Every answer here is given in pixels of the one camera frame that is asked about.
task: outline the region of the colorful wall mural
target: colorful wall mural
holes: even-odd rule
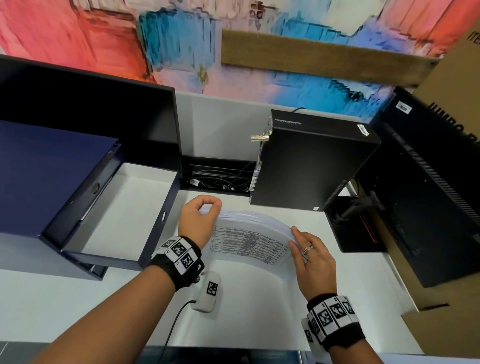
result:
[[[391,87],[220,63],[223,27],[441,57],[480,0],[0,0],[0,52],[369,121]]]

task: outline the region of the forearm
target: forearm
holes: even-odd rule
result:
[[[147,267],[60,335],[34,363],[133,363],[174,293],[161,268]]]
[[[333,346],[328,353],[334,364],[383,364],[366,340],[361,340],[348,349]]]

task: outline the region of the person's left hand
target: person's left hand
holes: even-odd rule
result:
[[[212,204],[212,207],[207,214],[202,215],[198,210],[204,204]],[[204,194],[195,197],[181,209],[178,235],[192,239],[200,249],[203,249],[212,237],[221,207],[222,201],[219,198]]]

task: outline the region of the blue drawer unit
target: blue drawer unit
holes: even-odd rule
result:
[[[124,163],[115,138],[9,121],[0,170],[0,269],[84,279],[142,270],[180,186]]]

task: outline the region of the computer vent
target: computer vent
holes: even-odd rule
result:
[[[409,145],[403,138],[398,135],[395,130],[388,124],[384,124],[385,129],[391,134],[391,136],[407,151],[407,153],[418,163],[420,167],[430,176],[430,178],[442,189],[443,192],[455,202],[473,221],[480,224],[480,216],[475,210],[460,197],[460,195],[450,185],[438,175],[430,165],[423,160],[422,157]]]
[[[347,181],[342,181],[341,184],[338,185],[338,187],[333,191],[333,193],[330,195],[328,200],[325,202],[325,205],[322,207],[322,211],[325,211],[327,208],[328,204],[332,202],[332,200],[338,195],[338,193],[342,190],[342,188],[347,184]]]

